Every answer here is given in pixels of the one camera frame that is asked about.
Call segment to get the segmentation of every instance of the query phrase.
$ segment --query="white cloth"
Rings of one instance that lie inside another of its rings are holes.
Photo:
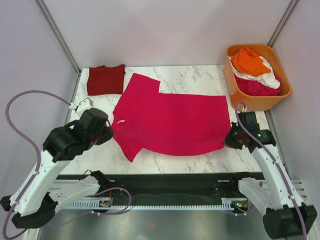
[[[251,80],[251,81],[258,81],[259,83],[261,83],[262,85],[266,86],[266,87],[270,87],[272,89],[277,89],[280,87],[280,82],[276,79],[274,71],[270,65],[270,63],[263,57],[260,56],[260,58],[263,60],[263,65],[265,65],[268,69],[271,70],[271,72],[269,73],[264,73],[261,74],[259,76],[252,76],[250,74],[246,74],[243,72],[238,71],[234,65],[231,62],[231,66],[232,66],[232,70],[233,73],[240,79],[246,79],[246,80]]]

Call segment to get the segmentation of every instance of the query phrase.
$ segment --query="marble table top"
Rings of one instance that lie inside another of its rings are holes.
[[[159,80],[161,93],[197,94],[227,96],[230,122],[236,122],[234,109],[231,107],[228,90],[223,75],[222,65],[204,66],[150,66],[126,67],[124,88],[127,87],[133,73]],[[89,69],[83,69],[77,88],[75,103],[87,98],[87,80]],[[94,107],[105,111],[112,123],[113,110],[121,95],[107,94],[91,96]],[[256,112],[261,129],[268,129],[263,111]],[[72,112],[70,121],[79,119]],[[169,156],[142,149],[129,162],[114,139],[100,146],[93,146],[81,156],[77,156],[61,174],[83,174],[86,170],[100,170],[104,174],[179,174],[179,173],[230,173],[260,172],[258,163],[248,149],[235,150],[224,147],[197,156]]]

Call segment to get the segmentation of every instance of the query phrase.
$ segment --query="pink cloth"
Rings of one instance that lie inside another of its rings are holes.
[[[225,96],[159,93],[159,86],[133,74],[113,111],[114,139],[130,162],[142,148],[172,156],[223,148],[230,130]]]
[[[281,83],[279,77],[277,75],[274,76],[275,79]],[[239,78],[236,75],[234,75],[234,77],[239,89],[249,96],[277,96],[281,92],[281,85],[277,89],[274,89],[265,86],[258,81]]]

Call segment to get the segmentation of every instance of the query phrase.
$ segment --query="orange plastic bin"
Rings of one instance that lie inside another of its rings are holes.
[[[282,90],[277,96],[250,96],[243,93],[237,85],[232,65],[229,57],[234,56],[242,47],[249,49],[258,49],[260,55],[264,57],[271,65],[273,71],[280,78]],[[245,102],[249,111],[269,110],[282,99],[288,97],[291,93],[291,86],[287,76],[277,58],[275,51],[264,44],[239,44],[230,46],[225,53],[225,63],[223,67],[223,75],[228,89],[232,107],[235,109],[239,101]]]

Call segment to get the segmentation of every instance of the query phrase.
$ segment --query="cable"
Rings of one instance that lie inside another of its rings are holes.
[[[276,158],[273,156],[273,154],[269,151],[268,148],[266,148],[255,136],[253,136],[247,129],[246,127],[242,124],[240,118],[239,118],[239,113],[238,113],[238,107],[239,105],[242,104],[244,108],[246,108],[246,104],[243,102],[243,101],[239,101],[237,102],[237,104],[235,105],[235,116],[236,116],[236,119],[238,121],[238,124],[240,125],[240,127],[243,129],[243,131],[248,134],[257,144],[260,145],[260,147],[262,147],[266,153],[271,157],[272,161],[274,162],[274,164],[276,165],[281,177],[282,177],[282,180],[286,186],[286,189],[289,193],[290,196],[293,196],[293,192],[289,186],[289,183],[286,179],[286,176],[284,174],[284,172],[282,171],[282,169],[280,168],[279,164],[277,163],[277,160]],[[292,200],[292,203],[294,205],[294,208],[299,216],[299,220],[300,220],[300,223],[301,223],[301,228],[302,228],[302,235],[303,235],[303,239],[304,240],[307,240],[307,230],[306,230],[306,225],[305,225],[305,221],[304,221],[304,218],[302,217],[302,214],[301,214],[301,211],[298,207],[298,204],[297,204],[297,201],[294,199],[294,198],[291,198]]]
[[[35,165],[35,171],[39,171],[39,168],[40,168],[40,164],[41,164],[41,155],[40,155],[40,150],[38,149],[36,143],[34,141],[32,141],[29,137],[27,137],[23,132],[21,132],[19,129],[16,128],[16,126],[13,124],[13,122],[11,121],[11,118],[10,118],[10,115],[9,115],[9,109],[10,109],[10,106],[11,104],[19,97],[23,96],[23,95],[26,95],[26,94],[32,94],[32,93],[38,93],[38,94],[46,94],[46,95],[49,95],[49,96],[52,96],[62,102],[64,102],[65,104],[67,105],[71,105],[70,102],[64,100],[63,98],[51,93],[51,92],[48,92],[48,91],[42,91],[42,90],[29,90],[29,91],[23,91],[23,92],[20,92],[18,93],[17,95],[15,95],[13,98],[11,98],[9,100],[9,102],[7,103],[6,107],[5,107],[5,118],[8,122],[8,124],[10,125],[10,127],[18,134],[20,135],[22,138],[24,138],[25,140],[27,140],[31,145],[32,147],[34,148],[35,150],[35,153],[36,153],[36,165]],[[18,203],[19,200],[21,199],[21,197],[23,196],[23,194],[26,192],[26,190],[28,189],[28,187],[30,186],[30,184],[33,182],[33,180],[35,179],[36,175],[32,175],[29,179],[29,181],[26,183],[26,185],[24,186],[24,188],[21,190],[21,192],[18,194],[15,202]],[[9,212],[7,213],[6,217],[5,217],[5,220],[4,220],[4,224],[3,224],[3,228],[2,228],[2,236],[5,240],[13,240],[13,239],[16,239],[18,237],[20,237],[22,234],[24,234],[27,229],[24,229],[23,231],[21,231],[20,233],[18,233],[17,235],[15,236],[12,236],[12,237],[9,237],[7,235],[7,226],[8,226],[8,223],[9,223],[9,219],[10,219],[10,216],[11,214],[13,213],[15,207],[16,207],[16,203],[14,203]]]
[[[129,202],[128,202],[127,206],[126,206],[124,209],[122,209],[122,210],[120,210],[120,211],[116,211],[116,212],[94,212],[94,211],[87,211],[87,212],[84,212],[84,213],[80,214],[79,216],[77,216],[77,217],[75,217],[75,218],[73,218],[73,219],[71,219],[71,220],[69,220],[69,221],[66,221],[66,222],[64,222],[64,223],[62,223],[62,224],[53,225],[53,224],[51,224],[51,223],[48,223],[48,225],[49,225],[50,227],[52,227],[52,228],[60,228],[60,227],[63,227],[63,226],[65,226],[65,225],[73,222],[74,220],[77,220],[77,219],[79,219],[79,218],[81,218],[81,217],[83,217],[83,216],[85,216],[85,215],[88,215],[88,214],[97,214],[97,215],[100,216],[100,215],[118,215],[118,214],[124,213],[124,212],[130,207],[130,205],[131,205],[131,195],[130,195],[130,193],[128,192],[128,190],[126,190],[126,189],[124,189],[124,188],[122,188],[122,187],[111,187],[111,188],[108,188],[108,189],[106,189],[106,190],[103,190],[103,191],[101,191],[101,192],[98,192],[98,193],[96,193],[96,194],[94,194],[94,195],[91,195],[91,196],[88,196],[88,197],[95,197],[95,196],[104,194],[104,193],[106,193],[106,192],[112,191],[112,190],[121,190],[121,191],[124,191],[124,192],[128,195],[128,197],[129,197]]]

